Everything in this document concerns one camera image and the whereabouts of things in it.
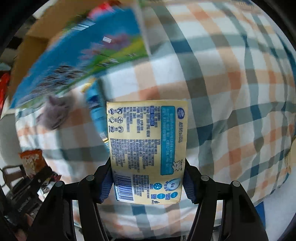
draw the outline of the black cable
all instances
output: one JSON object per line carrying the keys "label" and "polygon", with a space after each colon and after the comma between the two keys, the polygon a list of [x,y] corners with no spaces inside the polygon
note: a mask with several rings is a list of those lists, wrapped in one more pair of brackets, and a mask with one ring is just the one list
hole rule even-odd
{"label": "black cable", "polygon": [[0,168],[0,171],[2,172],[3,174],[3,180],[4,180],[4,184],[1,185],[1,188],[4,187],[6,185],[6,182],[7,182],[7,178],[6,178],[6,174],[3,172],[2,168]]}

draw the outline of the circular icon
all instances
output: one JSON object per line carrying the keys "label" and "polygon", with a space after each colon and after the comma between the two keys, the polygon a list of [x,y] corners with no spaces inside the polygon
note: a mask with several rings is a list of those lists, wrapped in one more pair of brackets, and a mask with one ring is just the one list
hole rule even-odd
{"label": "circular icon", "polygon": [[155,184],[153,185],[153,188],[156,189],[156,190],[159,190],[159,189],[162,188],[162,185],[161,185],[161,183],[155,183]]}
{"label": "circular icon", "polygon": [[163,199],[163,198],[165,198],[165,195],[163,194],[163,193],[159,193],[159,194],[157,194],[157,196],[156,196],[158,199]]}
{"label": "circular icon", "polygon": [[122,132],[123,132],[123,127],[122,127],[122,126],[119,126],[119,127],[117,128],[117,130],[118,130],[119,133],[122,133]]}
{"label": "circular icon", "polygon": [[178,108],[177,109],[177,115],[178,115],[178,118],[179,119],[183,119],[184,118],[185,112],[184,112],[183,108]]}
{"label": "circular icon", "polygon": [[171,198],[175,198],[175,197],[177,197],[177,196],[178,196],[178,193],[177,193],[177,192],[173,192],[173,193],[170,195]]}
{"label": "circular icon", "polygon": [[178,186],[180,185],[180,178],[175,178],[175,179],[172,179],[168,182],[168,190],[169,191],[173,191],[173,190],[176,190],[178,188]]}
{"label": "circular icon", "polygon": [[118,117],[117,118],[117,122],[119,123],[119,124],[121,124],[122,122],[123,122],[123,118],[120,116],[120,117]]}
{"label": "circular icon", "polygon": [[122,112],[123,112],[123,108],[118,108],[117,109],[117,114],[122,114]]}

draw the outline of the barcode number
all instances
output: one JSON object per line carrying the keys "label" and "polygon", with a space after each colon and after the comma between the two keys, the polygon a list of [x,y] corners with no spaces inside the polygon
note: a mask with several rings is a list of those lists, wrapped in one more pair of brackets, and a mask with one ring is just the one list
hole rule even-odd
{"label": "barcode number", "polygon": [[117,180],[116,191],[118,198],[133,201],[131,178],[120,175],[115,175],[115,178]]}

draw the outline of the checkered cloth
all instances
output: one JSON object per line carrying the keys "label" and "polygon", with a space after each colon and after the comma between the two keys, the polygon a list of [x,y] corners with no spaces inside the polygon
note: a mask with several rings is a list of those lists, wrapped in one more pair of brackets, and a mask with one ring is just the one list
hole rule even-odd
{"label": "checkered cloth", "polygon": [[[108,69],[113,101],[186,99],[187,159],[215,181],[242,183],[254,204],[287,178],[285,156],[295,123],[295,63],[256,7],[241,2],[191,2],[143,9],[152,56]],[[41,148],[66,183],[93,174],[108,159],[80,87],[60,128],[36,125],[43,107],[17,110],[23,150]],[[117,202],[111,190],[99,206],[113,237],[187,234],[197,206],[186,194],[172,205]],[[221,221],[218,202],[215,224]]]}

